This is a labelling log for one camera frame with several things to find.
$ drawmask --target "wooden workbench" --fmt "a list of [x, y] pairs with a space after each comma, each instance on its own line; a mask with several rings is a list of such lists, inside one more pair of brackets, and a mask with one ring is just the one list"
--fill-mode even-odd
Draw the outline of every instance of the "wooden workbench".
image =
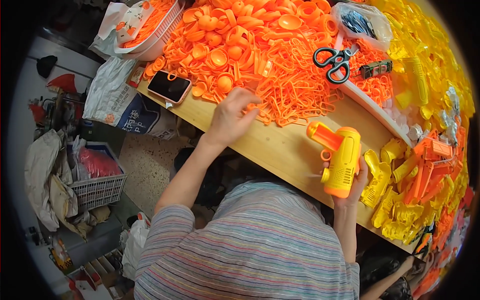
[[[163, 98], [150, 93], [147, 86], [147, 81], [142, 80], [138, 91], [165, 107]], [[169, 110], [205, 132], [210, 126], [215, 107], [214, 103], [194, 99], [190, 91], [180, 105], [174, 105]], [[357, 129], [361, 135], [362, 153], [372, 149], [379, 155], [382, 146], [393, 137], [379, 121], [347, 96], [336, 102], [335, 107], [336, 110], [327, 116], [311, 118], [310, 121], [319, 120], [333, 131], [343, 126]], [[323, 161], [320, 159], [323, 148], [307, 137], [306, 129], [306, 126], [296, 124], [280, 128], [275, 123], [265, 126], [260, 121], [254, 121], [248, 132], [230, 147], [333, 208], [332, 197], [324, 193], [320, 179], [307, 177], [312, 173], [318, 174], [323, 169]], [[358, 206], [357, 223], [383, 237], [381, 231], [372, 226], [373, 210], [361, 202]], [[408, 253], [412, 253], [415, 248], [415, 244], [406, 246], [400, 240], [387, 240]]]

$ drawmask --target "pink phone case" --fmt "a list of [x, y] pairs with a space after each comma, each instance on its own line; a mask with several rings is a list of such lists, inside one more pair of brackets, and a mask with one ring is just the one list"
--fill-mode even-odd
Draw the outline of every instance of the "pink phone case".
[[183, 78], [183, 79], [187, 80], [187, 81], [190, 82], [190, 83], [188, 84], [187, 88], [185, 89], [185, 92], [184, 92], [183, 95], [180, 97], [180, 100], [179, 100], [178, 102], [175, 102], [175, 101], [173, 101], [172, 99], [169, 99], [169, 98], [165, 97], [164, 95], [161, 95], [161, 94], [159, 94], [159, 93], [157, 93], [157, 92], [154, 92], [154, 91], [152, 91], [152, 90], [149, 89], [149, 88], [147, 88], [147, 91], [152, 92], [152, 93], [154, 93], [155, 95], [164, 98], [165, 101], [170, 102], [170, 103], [172, 103], [172, 104], [180, 104], [180, 103], [182, 103], [183, 99], [184, 99], [185, 96], [187, 95], [188, 91], [190, 91], [190, 89], [192, 88], [192, 81], [191, 81], [190, 79], [188, 79], [188, 78]]

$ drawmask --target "striped shirt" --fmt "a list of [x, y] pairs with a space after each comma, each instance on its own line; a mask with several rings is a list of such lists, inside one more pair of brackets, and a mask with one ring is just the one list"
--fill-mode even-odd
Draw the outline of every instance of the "striped shirt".
[[359, 265], [310, 202], [281, 185], [247, 182], [194, 229], [183, 205], [152, 219], [136, 299], [358, 299]]

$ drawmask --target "smartphone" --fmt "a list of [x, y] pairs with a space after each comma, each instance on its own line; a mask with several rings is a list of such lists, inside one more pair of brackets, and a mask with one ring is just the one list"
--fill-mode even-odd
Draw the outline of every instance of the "smartphone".
[[187, 92], [192, 87], [192, 82], [189, 79], [180, 78], [177, 76], [174, 80], [167, 79], [168, 72], [158, 71], [153, 76], [152, 81], [148, 85], [148, 90], [160, 97], [165, 98], [166, 101], [178, 104], [187, 95]]

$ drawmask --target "phone screen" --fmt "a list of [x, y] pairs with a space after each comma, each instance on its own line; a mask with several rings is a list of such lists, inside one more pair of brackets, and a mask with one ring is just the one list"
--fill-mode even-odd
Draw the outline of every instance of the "phone screen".
[[158, 71], [148, 85], [148, 90], [168, 98], [173, 102], [179, 102], [191, 82], [180, 77], [170, 81], [167, 79], [167, 76], [168, 73]]

